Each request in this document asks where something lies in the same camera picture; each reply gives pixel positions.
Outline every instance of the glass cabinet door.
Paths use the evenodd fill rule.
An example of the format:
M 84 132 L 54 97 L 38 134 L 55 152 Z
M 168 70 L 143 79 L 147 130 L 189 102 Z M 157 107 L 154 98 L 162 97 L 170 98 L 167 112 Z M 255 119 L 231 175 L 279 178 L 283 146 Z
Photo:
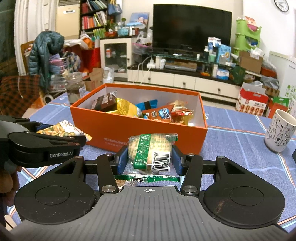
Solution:
M 105 66 L 115 73 L 127 73 L 126 43 L 104 44 Z

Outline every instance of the jar label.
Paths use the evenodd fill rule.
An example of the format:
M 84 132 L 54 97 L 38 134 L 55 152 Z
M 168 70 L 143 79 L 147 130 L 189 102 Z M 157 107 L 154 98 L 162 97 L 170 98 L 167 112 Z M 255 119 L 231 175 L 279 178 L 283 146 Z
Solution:
M 85 96 L 85 93 L 86 93 L 86 87 L 84 85 L 83 87 L 81 87 L 79 89 L 80 98 L 82 98 L 83 96 Z

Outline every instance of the blue tablecloth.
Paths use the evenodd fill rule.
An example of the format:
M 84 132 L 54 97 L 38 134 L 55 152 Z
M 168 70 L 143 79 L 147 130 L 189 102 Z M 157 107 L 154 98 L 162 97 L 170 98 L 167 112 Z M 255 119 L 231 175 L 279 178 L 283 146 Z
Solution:
M 209 106 L 204 108 L 208 132 L 200 155 L 206 160 L 226 156 L 279 188 L 286 200 L 279 224 L 291 231 L 296 226 L 296 163 L 292 159 L 296 149 L 295 136 L 282 153 L 276 154 L 268 150 L 263 142 L 271 119 Z M 63 120 L 73 123 L 67 95 L 63 94 L 41 108 L 31 116 L 31 120 L 46 124 Z M 96 159 L 104 153 L 107 151 L 87 145 L 81 151 L 86 160 Z M 52 168 L 23 168 L 19 173 L 21 186 Z M 202 190 L 212 183 L 212 175 L 203 175 Z M 9 214 L 16 223 L 20 223 L 15 207 L 9 208 Z

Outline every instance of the wall clock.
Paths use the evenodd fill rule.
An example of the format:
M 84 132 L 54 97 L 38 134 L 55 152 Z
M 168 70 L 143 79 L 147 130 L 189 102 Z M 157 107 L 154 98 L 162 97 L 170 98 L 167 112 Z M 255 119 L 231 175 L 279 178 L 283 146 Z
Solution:
M 287 0 L 274 0 L 274 3 L 278 7 L 278 9 L 281 10 L 282 12 L 289 11 L 289 4 Z

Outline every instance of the human hand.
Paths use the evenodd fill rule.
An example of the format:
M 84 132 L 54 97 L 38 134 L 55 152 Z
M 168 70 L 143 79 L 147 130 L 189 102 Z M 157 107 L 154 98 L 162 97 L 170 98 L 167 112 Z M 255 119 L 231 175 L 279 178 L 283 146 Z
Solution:
M 0 170 L 0 193 L 4 194 L 3 201 L 9 207 L 13 206 L 16 191 L 20 188 L 17 172 L 21 170 L 21 167 L 17 167 L 16 172 L 11 175 L 5 170 Z

